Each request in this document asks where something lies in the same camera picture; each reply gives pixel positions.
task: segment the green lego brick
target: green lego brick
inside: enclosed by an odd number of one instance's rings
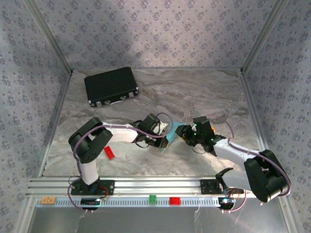
[[[149,196],[149,203],[156,204],[156,195]]]

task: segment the marble floor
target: marble floor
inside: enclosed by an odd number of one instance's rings
[[[191,123],[193,117],[207,116],[217,134],[230,137],[226,119],[234,129],[235,143],[258,149],[240,79],[228,72],[210,69],[133,70],[140,94],[124,102],[91,108],[87,102],[85,74],[74,72],[60,114],[47,159],[44,176],[78,175],[68,138],[92,117],[125,124],[144,119],[149,113],[165,112],[174,121]],[[135,144],[109,143],[115,158],[102,154],[97,159],[102,176],[121,175],[214,175],[232,162],[211,154],[197,154],[179,138],[161,153]],[[200,146],[195,148],[203,152]]]

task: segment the red lego brick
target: red lego brick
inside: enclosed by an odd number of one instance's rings
[[[110,147],[105,147],[104,151],[106,152],[108,159],[113,159],[115,157],[115,154],[112,152]]]
[[[170,198],[170,205],[181,205],[180,198]]]

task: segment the black case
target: black case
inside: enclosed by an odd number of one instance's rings
[[[91,107],[113,104],[139,94],[130,67],[112,70],[84,79],[88,103]]]

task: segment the patterned wallpaper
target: patterned wallpaper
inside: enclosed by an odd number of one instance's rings
[[[37,0],[73,69],[237,68],[274,0]]]
[[[0,232],[37,176],[68,78],[22,1],[0,1]]]
[[[311,2],[289,1],[247,75],[271,150],[311,232]]]

